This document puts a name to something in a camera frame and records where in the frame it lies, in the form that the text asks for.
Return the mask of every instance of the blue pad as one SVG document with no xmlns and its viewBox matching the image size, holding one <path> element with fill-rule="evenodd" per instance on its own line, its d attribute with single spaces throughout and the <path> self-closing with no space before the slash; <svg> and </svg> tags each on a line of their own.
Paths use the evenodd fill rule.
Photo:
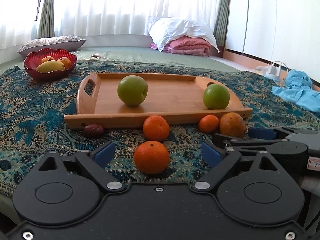
<svg viewBox="0 0 320 240">
<path fill-rule="evenodd" d="M 270 128 L 255 128 L 248 129 L 248 136 L 251 138 L 273 140 L 277 137 L 277 133 Z"/>
<path fill-rule="evenodd" d="M 106 168 L 108 163 L 113 159 L 115 155 L 115 144 L 112 142 L 107 147 L 103 148 L 94 156 L 94 162 L 97 163 L 101 168 Z"/>
<path fill-rule="evenodd" d="M 212 149 L 208 144 L 204 142 L 201 144 L 201 155 L 204 161 L 211 168 L 214 168 L 222 161 L 220 153 Z"/>
</svg>

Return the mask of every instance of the teal patterned fabric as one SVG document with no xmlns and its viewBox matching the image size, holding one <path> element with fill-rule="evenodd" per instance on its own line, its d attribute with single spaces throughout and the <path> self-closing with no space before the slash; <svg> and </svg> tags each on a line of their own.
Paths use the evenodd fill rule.
<svg viewBox="0 0 320 240">
<path fill-rule="evenodd" d="M 141 130 L 107 130 L 100 139 L 85 138 L 69 130 L 65 114 L 76 113 L 76 92 L 89 72 L 149 72 L 197 75 L 227 85 L 247 107 L 253 108 L 248 127 L 296 126 L 319 130 L 319 119 L 300 107 L 271 94 L 271 81 L 255 73 L 218 72 L 170 65 L 79 61 L 72 75 L 59 81 L 33 81 L 18 67 L 0 76 L 0 192 L 12 197 L 15 187 L 48 150 L 72 155 L 77 150 L 93 150 L 111 140 L 116 145 L 115 158 L 106 170 L 125 184 L 130 182 L 190 182 L 210 168 L 202 160 L 200 144 L 209 140 L 194 125 L 171 126 L 167 146 L 171 162 L 157 176 L 140 173 L 132 163 L 134 150 L 146 141 Z"/>
</svg>

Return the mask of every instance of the yellow mango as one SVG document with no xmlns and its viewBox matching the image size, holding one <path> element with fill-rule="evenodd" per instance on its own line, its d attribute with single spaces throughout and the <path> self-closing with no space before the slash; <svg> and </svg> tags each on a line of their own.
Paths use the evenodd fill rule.
<svg viewBox="0 0 320 240">
<path fill-rule="evenodd" d="M 64 64 L 62 62 L 59 62 L 57 60 L 49 60 L 42 64 L 40 64 L 36 71 L 39 71 L 41 73 L 49 73 L 54 70 L 65 70 Z"/>
</svg>

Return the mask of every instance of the closet door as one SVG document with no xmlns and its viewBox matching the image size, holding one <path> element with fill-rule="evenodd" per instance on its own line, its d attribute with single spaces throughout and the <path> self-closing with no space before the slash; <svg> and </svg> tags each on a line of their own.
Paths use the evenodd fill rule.
<svg viewBox="0 0 320 240">
<path fill-rule="evenodd" d="M 320 82 L 320 0 L 277 0 L 275 60 Z"/>
<path fill-rule="evenodd" d="M 244 53 L 271 61 L 276 10 L 276 0 L 249 0 Z"/>
<path fill-rule="evenodd" d="M 226 49 L 243 52 L 248 0 L 230 0 Z"/>
</svg>

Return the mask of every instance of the round silver rivet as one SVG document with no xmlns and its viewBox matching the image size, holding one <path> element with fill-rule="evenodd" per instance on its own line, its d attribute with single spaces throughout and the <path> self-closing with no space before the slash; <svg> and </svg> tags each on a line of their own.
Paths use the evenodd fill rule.
<svg viewBox="0 0 320 240">
<path fill-rule="evenodd" d="M 296 237 L 295 232 L 289 232 L 285 235 L 285 240 L 294 240 Z"/>
<path fill-rule="evenodd" d="M 107 188 L 109 189 L 120 189 L 122 187 L 122 183 L 119 181 L 112 181 L 107 184 Z"/>
<path fill-rule="evenodd" d="M 208 189 L 210 187 L 210 184 L 205 181 L 199 181 L 195 184 L 196 189 Z"/>
<path fill-rule="evenodd" d="M 22 234 L 22 237 L 25 239 L 25 240 L 32 240 L 33 239 L 33 234 L 30 233 L 30 232 L 24 232 Z"/>
</svg>

